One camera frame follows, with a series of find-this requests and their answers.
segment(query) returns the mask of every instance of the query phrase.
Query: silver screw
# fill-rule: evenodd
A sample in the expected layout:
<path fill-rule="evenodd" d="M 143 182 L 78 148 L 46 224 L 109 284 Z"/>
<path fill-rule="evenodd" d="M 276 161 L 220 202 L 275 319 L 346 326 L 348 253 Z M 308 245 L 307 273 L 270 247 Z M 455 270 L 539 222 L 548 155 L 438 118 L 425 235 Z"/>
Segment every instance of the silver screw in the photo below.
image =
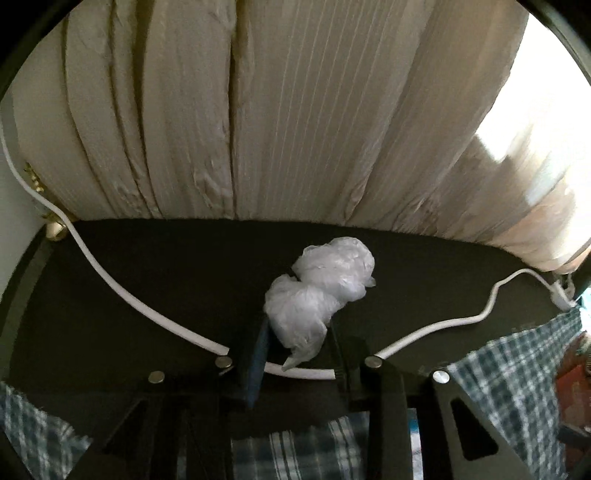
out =
<path fill-rule="evenodd" d="M 156 370 L 148 375 L 148 382 L 156 384 L 164 381 L 164 372 Z"/>
<path fill-rule="evenodd" d="M 226 368 L 230 368 L 232 366 L 232 359 L 228 356 L 218 356 L 216 358 L 216 367 L 220 370 L 225 370 Z"/>
<path fill-rule="evenodd" d="M 435 380 L 437 383 L 446 384 L 449 382 L 449 379 L 449 373 L 444 372 L 443 370 L 437 370 L 436 372 L 433 372 L 433 380 Z"/>
<path fill-rule="evenodd" d="M 378 369 L 379 367 L 382 366 L 382 363 L 384 363 L 384 361 L 378 356 L 370 355 L 370 356 L 365 357 L 365 360 L 363 360 L 363 363 L 368 368 Z"/>

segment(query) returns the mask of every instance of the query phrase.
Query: plaid fabric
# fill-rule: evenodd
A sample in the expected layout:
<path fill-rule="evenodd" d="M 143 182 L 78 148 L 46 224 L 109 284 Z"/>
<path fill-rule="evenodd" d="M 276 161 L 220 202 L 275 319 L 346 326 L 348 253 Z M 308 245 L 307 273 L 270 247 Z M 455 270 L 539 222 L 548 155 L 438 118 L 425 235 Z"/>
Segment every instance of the plaid fabric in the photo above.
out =
<path fill-rule="evenodd" d="M 305 432 L 232 441 L 235 480 L 361 480 L 369 413 L 355 413 Z"/>
<path fill-rule="evenodd" d="M 575 308 L 546 325 L 488 342 L 447 367 L 538 480 L 566 477 L 554 382 L 580 331 Z"/>
<path fill-rule="evenodd" d="M 63 480 L 90 445 L 64 420 L 0 382 L 0 426 L 35 480 Z"/>

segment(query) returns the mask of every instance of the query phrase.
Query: white plastic bag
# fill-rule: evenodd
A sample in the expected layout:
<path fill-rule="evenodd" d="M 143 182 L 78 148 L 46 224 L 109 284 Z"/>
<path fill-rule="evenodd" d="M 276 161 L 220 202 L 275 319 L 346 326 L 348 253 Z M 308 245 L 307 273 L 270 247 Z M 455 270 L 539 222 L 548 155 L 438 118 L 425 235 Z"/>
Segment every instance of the white plastic bag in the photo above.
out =
<path fill-rule="evenodd" d="M 265 313 L 281 344 L 291 349 L 287 370 L 314 358 L 326 337 L 326 326 L 345 303 L 289 275 L 276 278 L 265 295 Z"/>
<path fill-rule="evenodd" d="M 374 265 L 374 256 L 361 240 L 344 236 L 307 247 L 292 269 L 303 283 L 347 302 L 362 299 L 365 288 L 375 285 Z"/>

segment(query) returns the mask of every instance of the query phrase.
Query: curtain fold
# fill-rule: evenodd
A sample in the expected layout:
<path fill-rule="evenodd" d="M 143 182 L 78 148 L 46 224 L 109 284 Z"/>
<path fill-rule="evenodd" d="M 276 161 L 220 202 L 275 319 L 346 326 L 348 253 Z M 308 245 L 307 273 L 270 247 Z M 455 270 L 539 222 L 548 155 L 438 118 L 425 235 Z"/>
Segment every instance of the curtain fold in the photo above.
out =
<path fill-rule="evenodd" d="M 12 94 L 83 219 L 362 226 L 561 272 L 591 249 L 591 87 L 515 0 L 84 0 Z"/>

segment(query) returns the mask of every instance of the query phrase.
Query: cable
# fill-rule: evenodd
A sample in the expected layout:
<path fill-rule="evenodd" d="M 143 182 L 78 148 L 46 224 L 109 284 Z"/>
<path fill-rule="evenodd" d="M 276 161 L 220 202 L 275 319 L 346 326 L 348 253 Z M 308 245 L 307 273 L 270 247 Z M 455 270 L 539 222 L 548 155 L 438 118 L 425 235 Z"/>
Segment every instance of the cable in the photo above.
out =
<path fill-rule="evenodd" d="M 221 345 L 219 343 L 213 342 L 213 341 L 209 340 L 208 338 L 205 338 L 204 336 L 201 336 L 201 335 L 179 325 L 178 323 L 173 322 L 172 320 L 166 318 L 164 315 L 161 315 L 160 313 L 156 312 L 156 310 L 148 307 L 140 299 L 134 297 L 131 293 L 129 293 L 127 290 L 125 290 L 121 285 L 119 285 L 115 281 L 115 279 L 113 277 L 111 277 L 106 272 L 106 270 L 100 265 L 100 263 L 98 263 L 96 258 L 90 253 L 90 251 L 88 250 L 88 247 L 83 242 L 82 238 L 80 237 L 80 235 L 76 231 L 76 228 L 74 228 L 74 225 L 72 224 L 70 219 L 67 217 L 67 215 L 62 210 L 60 210 L 57 206 L 55 206 L 49 200 L 47 200 L 45 197 L 43 197 L 42 195 L 39 195 L 19 175 L 16 167 L 14 166 L 14 163 L 12 162 L 12 158 L 10 156 L 10 153 L 8 151 L 6 139 L 4 137 L 4 125 L 2 123 L 1 115 L 0 115 L 0 140 L 2 141 L 2 149 L 4 151 L 4 156 L 6 157 L 10 171 L 12 172 L 12 174 L 14 175 L 16 180 L 21 184 L 21 186 L 27 191 L 27 193 L 29 195 L 31 195 L 35 200 L 40 202 L 46 208 L 48 208 L 52 212 L 54 212 L 64 222 L 64 224 L 68 227 L 68 230 L 72 233 L 72 237 L 74 238 L 74 240 L 76 241 L 76 243 L 80 247 L 80 250 L 82 250 L 82 253 L 86 257 L 86 259 L 90 262 L 90 264 L 96 270 L 96 272 L 107 283 L 107 285 L 113 289 L 113 291 L 117 295 L 119 295 L 122 299 L 124 299 L 129 305 L 131 305 L 133 308 L 135 308 L 138 312 L 140 312 L 141 314 L 143 314 L 144 316 L 146 316 L 147 318 L 149 318 L 153 322 L 157 323 L 161 327 L 166 328 L 169 332 L 172 332 L 173 334 L 178 335 L 179 337 L 184 338 L 185 340 L 187 340 L 187 341 L 189 341 L 189 342 L 191 342 L 191 343 L 193 343 L 193 344 L 195 344 L 195 345 L 197 345 L 197 346 L 199 346 L 211 353 L 215 353 L 216 355 L 227 355 L 228 354 L 228 352 L 229 352 L 228 347 Z M 496 295 L 499 291 L 499 288 L 501 286 L 505 285 L 506 283 L 509 283 L 511 280 L 513 280 L 518 275 L 521 275 L 522 273 L 527 273 L 529 275 L 532 275 L 537 280 L 539 280 L 547 289 L 549 289 L 550 292 L 552 293 L 552 301 L 559 308 L 564 310 L 564 309 L 571 308 L 575 305 L 575 302 L 570 300 L 568 298 L 568 296 L 565 295 L 565 292 L 562 289 L 562 286 L 560 285 L 559 281 L 556 281 L 553 285 L 550 285 L 537 272 L 535 272 L 529 268 L 522 268 L 521 270 L 518 270 L 518 271 L 512 273 L 507 278 L 505 278 L 501 281 L 498 281 L 497 283 L 495 283 L 493 285 L 492 290 L 491 290 L 491 294 L 488 298 L 488 302 L 486 303 L 484 310 L 482 310 L 482 312 L 479 313 L 478 315 L 474 315 L 472 317 L 444 320 L 442 322 L 433 323 L 432 325 L 428 325 L 426 327 L 423 327 L 423 328 L 416 330 L 415 332 L 410 333 L 409 335 L 401 338 L 400 340 L 397 340 L 396 342 L 392 343 L 391 345 L 384 348 L 383 350 L 380 350 L 378 353 L 376 353 L 376 356 L 385 360 L 388 357 L 395 354 L 396 352 L 403 349 L 404 347 L 410 345 L 413 342 L 416 342 L 417 340 L 423 338 L 425 335 L 429 335 L 430 333 L 437 332 L 439 330 L 443 330 L 446 328 L 457 327 L 457 326 L 462 326 L 462 325 L 470 325 L 472 323 L 481 322 L 486 317 L 488 317 L 488 315 L 492 311 L 492 308 L 496 302 Z M 287 371 L 283 371 L 281 365 L 273 364 L 270 362 L 267 362 L 265 364 L 265 372 L 272 374 L 272 375 L 278 375 L 280 377 L 300 378 L 300 379 L 304 379 L 304 380 L 334 380 L 335 379 L 335 371 L 332 369 L 291 368 Z"/>

